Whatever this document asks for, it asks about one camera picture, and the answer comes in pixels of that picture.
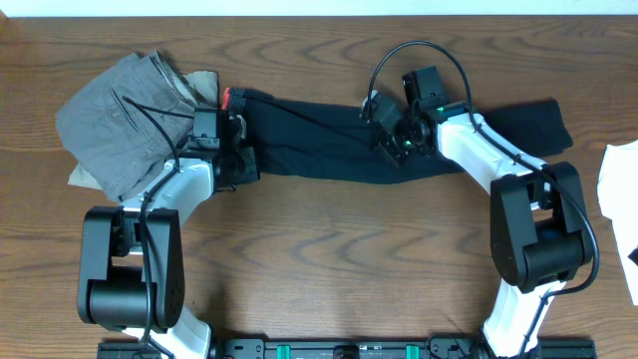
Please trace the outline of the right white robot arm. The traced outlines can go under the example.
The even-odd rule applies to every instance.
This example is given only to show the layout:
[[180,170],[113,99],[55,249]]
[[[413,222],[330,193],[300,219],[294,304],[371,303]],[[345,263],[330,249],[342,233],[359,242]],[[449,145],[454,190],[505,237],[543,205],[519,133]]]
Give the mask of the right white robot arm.
[[396,165],[420,152],[454,163],[488,194],[490,253],[500,285],[491,314],[477,339],[462,345],[448,336],[429,340],[433,358],[578,358],[592,353],[587,342],[542,343],[538,329],[552,300],[580,292],[570,287],[578,269],[599,267],[599,251],[584,210],[577,170],[550,165],[499,135],[466,102],[443,93],[409,93],[409,108],[371,91],[362,118],[381,131],[378,148]]

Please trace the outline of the white cloth at right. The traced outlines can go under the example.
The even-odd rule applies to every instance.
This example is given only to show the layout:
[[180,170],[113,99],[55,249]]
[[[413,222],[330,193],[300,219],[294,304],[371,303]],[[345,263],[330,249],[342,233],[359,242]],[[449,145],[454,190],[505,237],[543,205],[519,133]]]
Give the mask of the white cloth at right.
[[597,183],[603,216],[612,222],[629,295],[637,305],[637,142],[608,145]]

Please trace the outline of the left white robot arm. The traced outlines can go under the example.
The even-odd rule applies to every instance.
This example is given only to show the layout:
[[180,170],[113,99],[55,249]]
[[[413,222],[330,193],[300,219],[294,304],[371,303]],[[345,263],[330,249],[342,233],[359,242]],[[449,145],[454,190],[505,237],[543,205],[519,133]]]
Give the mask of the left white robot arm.
[[78,313],[127,337],[101,343],[98,357],[221,356],[211,327],[184,304],[181,228],[216,192],[259,178],[253,148],[199,138],[175,151],[141,193],[86,213]]

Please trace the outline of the beige folded cloth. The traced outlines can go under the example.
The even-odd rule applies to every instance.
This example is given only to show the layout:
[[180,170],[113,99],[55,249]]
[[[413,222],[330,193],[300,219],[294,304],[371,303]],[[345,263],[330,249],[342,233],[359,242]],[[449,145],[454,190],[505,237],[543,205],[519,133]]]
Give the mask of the beige folded cloth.
[[[218,75],[212,71],[195,71],[183,75],[185,82],[194,92],[194,96],[202,102],[212,105],[218,103]],[[102,190],[98,181],[80,164],[77,163],[69,175],[68,185]]]

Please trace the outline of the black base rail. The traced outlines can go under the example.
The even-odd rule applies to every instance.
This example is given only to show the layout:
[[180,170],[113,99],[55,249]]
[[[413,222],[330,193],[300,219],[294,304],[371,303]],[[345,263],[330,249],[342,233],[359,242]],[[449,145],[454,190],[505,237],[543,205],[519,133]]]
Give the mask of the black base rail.
[[518,356],[497,357],[478,339],[438,335],[426,341],[330,342],[330,341],[263,341],[233,339],[213,341],[207,357],[177,354],[176,349],[150,344],[143,347],[133,342],[99,344],[96,358],[213,358],[213,359],[486,359],[486,358],[550,358],[595,359],[591,340],[539,340],[532,350]]

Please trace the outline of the black leggings with orange waistband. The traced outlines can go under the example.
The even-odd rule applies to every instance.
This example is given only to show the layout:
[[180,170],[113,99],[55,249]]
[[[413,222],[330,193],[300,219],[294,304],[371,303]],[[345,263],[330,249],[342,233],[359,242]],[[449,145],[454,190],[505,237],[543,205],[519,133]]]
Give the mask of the black leggings with orange waistband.
[[[222,107],[246,121],[246,143],[263,173],[393,184],[462,170],[421,155],[393,167],[373,149],[372,129],[355,107],[277,99],[244,88],[227,88]],[[573,146],[553,99],[496,108],[483,116],[497,133],[534,157],[558,155]]]

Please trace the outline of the folded grey trousers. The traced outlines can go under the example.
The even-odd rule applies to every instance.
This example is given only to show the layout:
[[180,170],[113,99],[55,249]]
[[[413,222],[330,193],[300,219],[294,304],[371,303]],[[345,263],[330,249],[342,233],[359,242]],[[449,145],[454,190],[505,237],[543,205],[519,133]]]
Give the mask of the folded grey trousers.
[[57,112],[56,130],[106,197],[119,202],[161,173],[171,149],[160,130],[179,147],[194,109],[216,105],[195,97],[159,52],[133,53],[74,95]]

